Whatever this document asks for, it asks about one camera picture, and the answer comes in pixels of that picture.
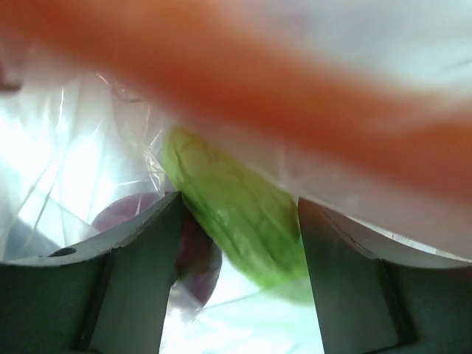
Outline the purple fake onion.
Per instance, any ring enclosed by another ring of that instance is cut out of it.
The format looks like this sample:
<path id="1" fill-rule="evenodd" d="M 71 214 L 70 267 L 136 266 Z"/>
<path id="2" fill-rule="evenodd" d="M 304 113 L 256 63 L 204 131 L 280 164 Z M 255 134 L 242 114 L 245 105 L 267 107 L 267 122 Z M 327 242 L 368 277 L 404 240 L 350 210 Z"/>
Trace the purple fake onion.
<path id="1" fill-rule="evenodd" d="M 129 195 L 109 204 L 91 226 L 99 233 L 134 218 L 156 203 L 156 192 Z M 188 208 L 184 208 L 175 268 L 177 280 L 201 304 L 213 294 L 222 266 L 222 252 L 206 234 Z"/>

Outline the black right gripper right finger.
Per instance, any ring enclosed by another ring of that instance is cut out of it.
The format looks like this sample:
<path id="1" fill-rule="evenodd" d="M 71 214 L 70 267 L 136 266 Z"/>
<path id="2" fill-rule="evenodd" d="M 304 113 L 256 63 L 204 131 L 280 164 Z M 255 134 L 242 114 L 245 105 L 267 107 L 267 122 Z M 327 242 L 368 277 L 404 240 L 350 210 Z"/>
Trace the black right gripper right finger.
<path id="1" fill-rule="evenodd" d="M 298 202 L 326 353 L 469 353 L 471 264 Z"/>

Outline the green fake vegetable piece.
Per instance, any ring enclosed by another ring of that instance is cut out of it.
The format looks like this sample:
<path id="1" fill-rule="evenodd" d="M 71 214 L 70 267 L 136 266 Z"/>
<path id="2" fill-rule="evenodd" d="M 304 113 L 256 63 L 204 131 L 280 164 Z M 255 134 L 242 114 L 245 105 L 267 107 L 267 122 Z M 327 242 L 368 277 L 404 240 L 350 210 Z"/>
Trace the green fake vegetable piece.
<path id="1" fill-rule="evenodd" d="M 162 164 L 235 269 L 280 299 L 313 301 L 298 208 L 289 194 L 185 128 L 167 132 Z"/>

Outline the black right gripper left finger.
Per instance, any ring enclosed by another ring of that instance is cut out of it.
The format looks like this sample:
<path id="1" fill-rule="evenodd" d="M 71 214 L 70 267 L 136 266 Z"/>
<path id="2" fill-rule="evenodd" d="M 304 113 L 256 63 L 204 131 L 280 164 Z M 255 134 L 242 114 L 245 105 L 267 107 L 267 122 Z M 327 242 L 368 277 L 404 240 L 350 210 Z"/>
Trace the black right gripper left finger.
<path id="1" fill-rule="evenodd" d="M 184 204 L 141 214 L 48 257 L 1 264 L 3 353 L 157 353 Z"/>

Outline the clear orange-zip plastic bag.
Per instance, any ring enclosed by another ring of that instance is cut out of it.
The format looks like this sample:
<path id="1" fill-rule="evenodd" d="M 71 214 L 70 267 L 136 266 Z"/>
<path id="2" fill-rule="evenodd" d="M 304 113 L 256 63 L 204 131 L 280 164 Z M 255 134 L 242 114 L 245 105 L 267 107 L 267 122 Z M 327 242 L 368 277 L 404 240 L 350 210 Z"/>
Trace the clear orange-zip plastic bag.
<path id="1" fill-rule="evenodd" d="M 297 208 L 471 264 L 469 1 L 3 1 L 1 264 L 101 235 L 129 195 L 188 208 L 162 164 L 173 127 Z M 326 353 L 314 297 L 222 252 L 201 305 L 175 263 L 157 353 Z"/>

